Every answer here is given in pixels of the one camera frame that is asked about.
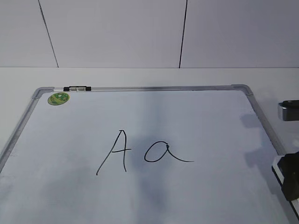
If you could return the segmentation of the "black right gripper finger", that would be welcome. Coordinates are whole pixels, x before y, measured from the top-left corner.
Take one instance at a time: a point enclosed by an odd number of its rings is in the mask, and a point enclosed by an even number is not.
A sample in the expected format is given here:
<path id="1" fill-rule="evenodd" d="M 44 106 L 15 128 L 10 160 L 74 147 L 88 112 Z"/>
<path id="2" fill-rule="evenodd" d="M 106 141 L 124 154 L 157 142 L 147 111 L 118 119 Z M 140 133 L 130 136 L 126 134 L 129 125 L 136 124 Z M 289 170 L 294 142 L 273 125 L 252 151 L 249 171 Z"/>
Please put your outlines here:
<path id="1" fill-rule="evenodd" d="M 284 180 L 282 192 L 287 201 L 299 198 L 299 153 L 286 154 L 278 162 Z"/>

